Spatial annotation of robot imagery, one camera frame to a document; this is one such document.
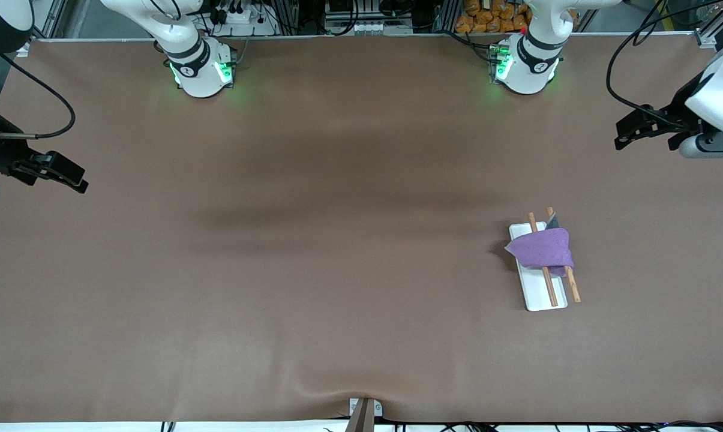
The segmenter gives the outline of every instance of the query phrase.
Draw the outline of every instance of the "wooden chopstick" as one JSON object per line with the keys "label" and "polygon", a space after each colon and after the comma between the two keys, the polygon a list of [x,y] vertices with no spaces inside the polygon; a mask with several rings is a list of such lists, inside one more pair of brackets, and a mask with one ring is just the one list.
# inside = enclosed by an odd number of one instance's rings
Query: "wooden chopstick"
{"label": "wooden chopstick", "polygon": [[[548,207],[548,218],[552,218],[553,213],[553,207]],[[575,272],[569,265],[565,266],[564,270],[566,271],[566,280],[567,282],[569,282],[569,289],[572,290],[572,297],[575,298],[575,303],[580,303],[580,291],[577,290],[577,282],[575,282]]]}
{"label": "wooden chopstick", "polygon": [[[529,226],[532,227],[532,232],[537,232],[537,221],[535,221],[535,214],[529,213]],[[556,300],[556,292],[553,290],[553,281],[551,280],[551,272],[547,267],[542,268],[542,276],[545,277],[545,287],[548,288],[548,298],[550,298],[551,306],[559,306],[559,301]]]}

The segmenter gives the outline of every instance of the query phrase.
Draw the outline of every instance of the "brown tablecloth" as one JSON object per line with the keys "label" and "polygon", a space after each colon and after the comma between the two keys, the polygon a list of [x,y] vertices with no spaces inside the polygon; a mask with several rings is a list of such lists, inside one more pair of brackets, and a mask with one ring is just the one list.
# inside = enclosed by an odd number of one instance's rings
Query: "brown tablecloth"
{"label": "brown tablecloth", "polygon": [[[723,160],[613,148],[629,109],[580,36],[534,96],[448,38],[252,41],[235,89],[148,43],[35,43],[78,121],[34,142],[84,195],[0,177],[0,421],[723,421]],[[712,55],[628,49],[655,106]],[[8,77],[0,112],[66,112]],[[553,205],[583,303],[528,312],[509,224]]]}

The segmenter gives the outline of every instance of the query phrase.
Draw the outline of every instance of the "green led light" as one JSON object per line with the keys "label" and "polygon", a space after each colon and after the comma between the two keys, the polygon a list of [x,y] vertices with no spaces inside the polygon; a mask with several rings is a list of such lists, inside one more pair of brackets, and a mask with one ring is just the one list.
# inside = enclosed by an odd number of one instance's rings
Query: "green led light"
{"label": "green led light", "polygon": [[548,76],[548,81],[553,79],[553,77],[556,75],[556,66],[559,65],[559,60],[557,59],[556,62],[551,65],[551,74]]}
{"label": "green led light", "polygon": [[215,62],[215,69],[217,69],[222,82],[230,82],[230,66],[221,65],[220,63]]}
{"label": "green led light", "polygon": [[175,70],[175,66],[172,65],[172,63],[169,63],[169,68],[172,69],[172,74],[173,74],[173,76],[175,76],[175,82],[177,83],[177,85],[181,85],[180,77],[177,76],[177,71]]}
{"label": "green led light", "polygon": [[513,66],[513,56],[508,54],[505,60],[497,66],[497,79],[505,79],[511,66]]}

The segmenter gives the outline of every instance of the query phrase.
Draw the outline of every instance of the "purple cloth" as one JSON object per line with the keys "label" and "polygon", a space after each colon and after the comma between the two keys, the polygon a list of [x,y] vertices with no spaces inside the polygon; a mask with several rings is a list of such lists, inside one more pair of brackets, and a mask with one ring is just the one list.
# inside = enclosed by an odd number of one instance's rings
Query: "purple cloth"
{"label": "purple cloth", "polygon": [[524,267],[548,267],[555,276],[566,276],[564,266],[575,267],[569,250],[569,233],[565,229],[527,233],[508,243],[506,251]]}

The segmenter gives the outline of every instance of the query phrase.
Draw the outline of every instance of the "white rectangular tray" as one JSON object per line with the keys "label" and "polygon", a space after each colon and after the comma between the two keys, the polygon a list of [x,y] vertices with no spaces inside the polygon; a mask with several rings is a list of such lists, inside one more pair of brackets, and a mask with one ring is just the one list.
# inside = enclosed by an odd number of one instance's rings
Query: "white rectangular tray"
{"label": "white rectangular tray", "polygon": [[[544,229],[545,222],[537,222],[537,230]],[[525,235],[525,233],[531,233],[532,227],[529,224],[513,224],[510,226],[509,231],[510,238],[513,240]],[[542,269],[523,267],[518,260],[515,260],[515,265],[518,266],[518,278],[521,279],[521,289],[524,292],[524,301],[526,301],[528,311],[547,311],[548,309],[561,309],[567,306],[564,282],[562,282],[561,277],[551,275],[553,292],[556,293],[556,301],[559,302],[559,306],[553,307],[548,297],[548,287],[545,286]]]}

